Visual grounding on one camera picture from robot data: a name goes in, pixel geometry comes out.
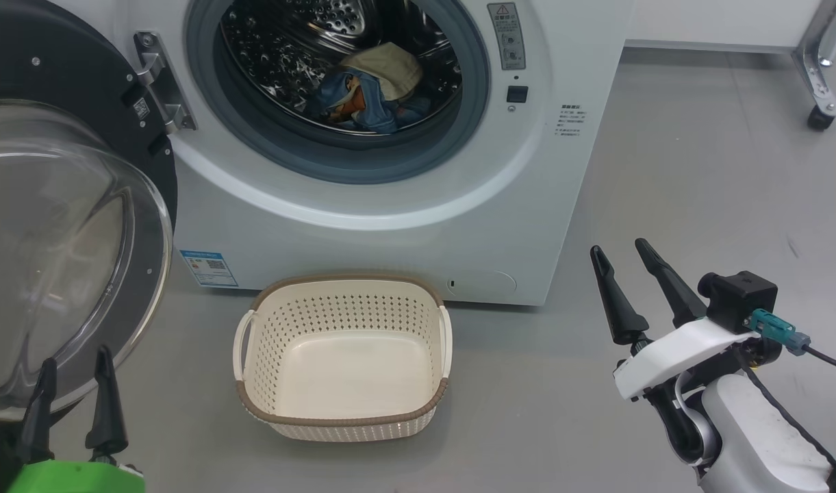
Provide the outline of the grey warning label sticker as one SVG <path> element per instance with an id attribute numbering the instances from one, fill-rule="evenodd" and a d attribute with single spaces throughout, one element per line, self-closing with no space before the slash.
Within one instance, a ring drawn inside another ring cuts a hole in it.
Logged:
<path id="1" fill-rule="evenodd" d="M 514 2 L 488 3 L 503 70 L 524 70 L 525 46 L 517 6 Z"/>

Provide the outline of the steel washer drum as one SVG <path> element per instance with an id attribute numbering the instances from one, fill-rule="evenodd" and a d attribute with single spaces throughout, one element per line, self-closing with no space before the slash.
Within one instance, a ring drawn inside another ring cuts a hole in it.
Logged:
<path id="1" fill-rule="evenodd" d="M 414 0 L 233 0 L 220 30 L 240 72 L 274 107 L 324 130 L 390 135 L 345 130 L 305 111 L 325 76 L 345 68 L 344 57 L 386 42 L 418 59 L 424 76 L 414 93 L 431 100 L 427 118 L 396 132 L 434 123 L 461 100 L 464 76 L 455 50 Z"/>

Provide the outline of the beige cloth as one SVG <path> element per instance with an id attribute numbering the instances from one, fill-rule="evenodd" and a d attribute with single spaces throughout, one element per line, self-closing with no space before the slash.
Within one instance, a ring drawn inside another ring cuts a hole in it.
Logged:
<path id="1" fill-rule="evenodd" d="M 392 42 L 349 54 L 340 66 L 376 78 L 386 101 L 410 97 L 424 76 L 418 59 Z"/>

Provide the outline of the blue energy label sticker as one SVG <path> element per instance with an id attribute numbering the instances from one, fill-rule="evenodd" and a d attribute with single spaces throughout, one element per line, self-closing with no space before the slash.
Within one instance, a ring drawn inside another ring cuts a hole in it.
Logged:
<path id="1" fill-rule="evenodd" d="M 238 288 L 229 265 L 220 253 L 180 250 L 197 283 L 211 288 Z"/>

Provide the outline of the oval drain filter cover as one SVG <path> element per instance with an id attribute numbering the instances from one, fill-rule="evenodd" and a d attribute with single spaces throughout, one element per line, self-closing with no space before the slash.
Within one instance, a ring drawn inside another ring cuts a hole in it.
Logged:
<path id="1" fill-rule="evenodd" d="M 458 301 L 503 303 L 517 290 L 517 283 L 497 270 L 458 270 L 449 275 L 446 289 Z"/>

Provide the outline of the silver metal frame leg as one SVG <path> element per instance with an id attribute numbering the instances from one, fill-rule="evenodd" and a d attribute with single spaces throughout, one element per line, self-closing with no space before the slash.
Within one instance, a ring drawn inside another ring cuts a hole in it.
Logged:
<path id="1" fill-rule="evenodd" d="M 824 70 L 836 58 L 836 0 L 821 0 L 815 15 L 792 53 L 794 65 L 813 97 L 814 106 L 836 118 L 836 94 Z"/>

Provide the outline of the black round glass washer door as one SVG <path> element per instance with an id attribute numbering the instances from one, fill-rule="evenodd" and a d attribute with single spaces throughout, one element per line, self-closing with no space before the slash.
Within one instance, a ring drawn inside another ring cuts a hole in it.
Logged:
<path id="1" fill-rule="evenodd" d="M 46 359 L 52 411 L 76 405 L 159 305 L 179 189 L 158 71 L 50 0 L 0 0 L 0 422 Z"/>

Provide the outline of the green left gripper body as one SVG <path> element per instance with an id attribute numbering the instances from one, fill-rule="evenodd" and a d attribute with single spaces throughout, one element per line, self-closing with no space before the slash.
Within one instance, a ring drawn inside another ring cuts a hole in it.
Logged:
<path id="1" fill-rule="evenodd" d="M 136 469 L 101 462 L 44 461 L 21 468 L 7 493 L 146 493 Z"/>

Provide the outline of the grey rubber door gasket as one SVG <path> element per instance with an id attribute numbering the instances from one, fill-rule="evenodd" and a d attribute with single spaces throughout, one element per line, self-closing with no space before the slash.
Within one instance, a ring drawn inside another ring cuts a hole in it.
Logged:
<path id="1" fill-rule="evenodd" d="M 321 181 L 385 184 L 417 177 L 455 156 L 473 136 L 490 94 L 487 50 L 464 0 L 414 0 L 442 28 L 464 76 L 461 100 L 434 123 L 383 136 L 340 134 L 273 106 L 240 72 L 220 20 L 233 0 L 192 0 L 186 51 L 214 115 L 240 143 L 283 168 Z"/>

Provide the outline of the cream perforated laundry basket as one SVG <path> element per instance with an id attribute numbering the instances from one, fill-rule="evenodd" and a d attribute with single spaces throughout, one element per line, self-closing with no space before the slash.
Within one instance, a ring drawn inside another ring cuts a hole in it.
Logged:
<path id="1" fill-rule="evenodd" d="M 246 412 L 293 440 L 420 433 L 442 402 L 451 318 L 430 285 L 393 275 L 286 279 L 258 294 L 232 348 Z"/>

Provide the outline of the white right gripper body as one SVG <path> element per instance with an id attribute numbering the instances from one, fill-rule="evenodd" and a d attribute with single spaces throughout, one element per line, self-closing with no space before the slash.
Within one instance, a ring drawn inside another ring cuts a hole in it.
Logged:
<path id="1" fill-rule="evenodd" d="M 615 385 L 646 400 L 678 457 L 760 457 L 762 396 L 746 377 L 762 344 L 708 318 L 674 329 L 619 362 Z"/>

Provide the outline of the metal door hinge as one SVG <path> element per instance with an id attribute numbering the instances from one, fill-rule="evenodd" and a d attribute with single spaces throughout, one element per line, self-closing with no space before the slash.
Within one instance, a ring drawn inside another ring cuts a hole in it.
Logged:
<path id="1" fill-rule="evenodd" d="M 137 75 L 159 109 L 167 134 L 195 131 L 197 125 L 192 110 L 183 96 L 179 78 L 160 35 L 154 31 L 136 31 L 134 42 L 137 59 L 141 63 Z"/>

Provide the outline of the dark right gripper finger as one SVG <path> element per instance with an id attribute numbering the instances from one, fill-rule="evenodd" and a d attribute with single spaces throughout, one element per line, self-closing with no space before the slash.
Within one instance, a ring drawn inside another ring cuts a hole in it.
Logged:
<path id="1" fill-rule="evenodd" d="M 645 238 L 635 240 L 635 249 L 639 253 L 646 271 L 652 275 L 672 311 L 672 325 L 675 328 L 705 318 L 707 306 L 700 300 L 692 288 L 660 256 Z"/>
<path id="2" fill-rule="evenodd" d="M 590 259 L 595 272 L 597 288 L 605 310 L 605 316 L 615 344 L 630 347 L 630 354 L 637 355 L 652 340 L 646 336 L 647 320 L 637 313 L 618 282 L 615 269 L 598 244 L 591 247 Z"/>

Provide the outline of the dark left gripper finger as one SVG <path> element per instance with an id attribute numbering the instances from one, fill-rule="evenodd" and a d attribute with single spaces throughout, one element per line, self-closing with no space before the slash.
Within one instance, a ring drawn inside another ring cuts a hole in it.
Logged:
<path id="1" fill-rule="evenodd" d="M 57 362 L 51 357 L 42 363 L 34 391 L 21 421 L 17 441 L 17 457 L 23 463 L 51 461 L 49 429 L 52 425 L 51 405 L 57 396 Z"/>
<path id="2" fill-rule="evenodd" d="M 97 396 L 92 427 L 86 434 L 86 449 L 92 452 L 92 462 L 114 463 L 114 456 L 129 446 L 129 439 L 114 358 L 104 344 L 98 348 L 93 377 L 97 383 Z"/>

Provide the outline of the white front-load washing machine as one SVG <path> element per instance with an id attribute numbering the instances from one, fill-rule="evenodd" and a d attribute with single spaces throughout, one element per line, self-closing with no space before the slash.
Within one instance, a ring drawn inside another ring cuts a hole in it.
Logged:
<path id="1" fill-rule="evenodd" d="M 197 125 L 170 137 L 177 250 L 220 253 L 242 290 L 291 277 L 383 273 L 426 281 L 457 301 L 446 289 L 449 275 L 497 270 L 517 284 L 499 305 L 543 305 L 635 0 L 464 2 L 490 67 L 477 130 L 430 171 L 360 185 L 283 168 L 224 128 L 190 70 L 192 0 L 60 0 L 136 66 L 136 31 L 163 40 Z M 524 70 L 501 68 L 487 4 L 502 2 L 517 6 Z M 527 102 L 506 102 L 509 86 L 529 87 Z"/>

